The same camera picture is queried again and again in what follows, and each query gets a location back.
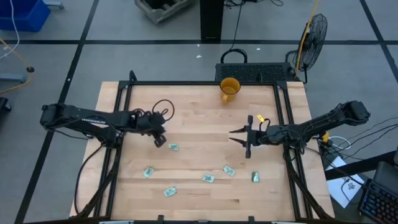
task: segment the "yellow tag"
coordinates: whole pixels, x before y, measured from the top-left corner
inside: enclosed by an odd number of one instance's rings
[[[265,121],[265,119],[264,119],[261,115],[257,115],[257,118],[258,118],[261,122],[264,122],[264,121]]]

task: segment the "black metal frame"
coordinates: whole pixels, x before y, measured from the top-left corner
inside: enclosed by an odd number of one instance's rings
[[[114,111],[118,111],[119,107],[121,105],[121,97],[124,89],[126,89],[127,94],[126,94],[126,99],[124,101],[124,108],[123,110],[128,110],[129,109],[129,102],[131,99],[131,94],[132,94],[132,88],[134,85],[219,85],[220,82],[218,81],[209,81],[209,82],[146,82],[146,81],[141,81],[137,82],[136,80],[132,79],[132,76],[130,77],[129,81],[120,81],[118,85],[118,92],[116,94],[116,101],[114,105]],[[292,107],[290,105],[290,98],[289,98],[289,92],[287,91],[287,84],[286,82],[276,82],[276,83],[248,83],[248,82],[242,82],[242,85],[252,85],[252,86],[272,86],[274,90],[274,96],[275,96],[275,104],[276,104],[276,110],[278,113],[278,119],[280,124],[284,124],[284,116],[282,112],[282,104],[280,102],[280,96],[279,96],[279,88],[282,89],[282,92],[284,94],[284,100],[285,100],[285,106],[286,106],[286,111],[287,111],[287,118],[290,124],[294,123],[293,119],[293,112],[292,112]],[[116,190],[116,181],[117,181],[117,174],[118,174],[118,169],[119,169],[119,163],[120,163],[120,158],[121,158],[121,150],[123,147],[123,136],[119,138],[120,141],[120,146],[114,150],[116,150],[115,156],[114,156],[114,166],[116,165],[116,175],[114,175],[111,183],[110,183],[110,188],[109,188],[109,197],[108,201],[106,204],[106,213],[105,216],[100,216],[100,210],[102,206],[102,198],[99,199],[94,207],[94,212],[93,212],[93,217],[89,218],[71,218],[68,220],[57,220],[57,221],[49,221],[49,222],[37,222],[37,223],[98,223],[99,221],[110,221],[111,220],[111,213],[112,213],[112,207],[113,207],[113,201],[114,201],[114,195],[115,195],[115,190]],[[285,151],[289,151],[289,146],[284,144],[283,145]],[[109,162],[111,158],[111,151],[113,149],[107,148],[105,152],[105,157],[104,157],[104,163],[101,171],[101,179],[99,184],[102,185],[105,182],[105,179],[108,174],[108,167],[109,167]],[[288,161],[290,161],[290,154],[286,154],[286,166],[291,166]],[[305,181],[305,174],[304,174],[304,169],[303,169],[303,164],[302,164],[302,158],[301,155],[298,151],[295,152],[295,160],[297,164],[297,170],[298,174],[301,178],[301,181],[305,184],[306,186],[306,181]],[[307,201],[307,199],[304,197],[304,205],[305,205],[305,213],[306,213],[306,218],[301,217],[300,214],[300,205],[299,205],[299,200],[297,197],[297,190],[296,190],[296,184],[291,178],[291,176],[288,175],[289,179],[289,185],[290,185],[290,194],[292,197],[292,204],[293,204],[293,209],[294,209],[294,216],[296,222],[314,222],[314,223],[329,223],[330,220],[314,220],[312,216],[312,209]],[[152,220],[152,221],[134,221],[134,223],[194,223],[195,221],[164,221],[164,217],[162,215],[159,215],[158,220]],[[211,223],[271,223],[271,222],[256,222],[254,220],[254,217],[248,217],[248,222],[211,222]],[[332,220],[332,223],[344,223],[344,222],[339,222],[336,220]]]

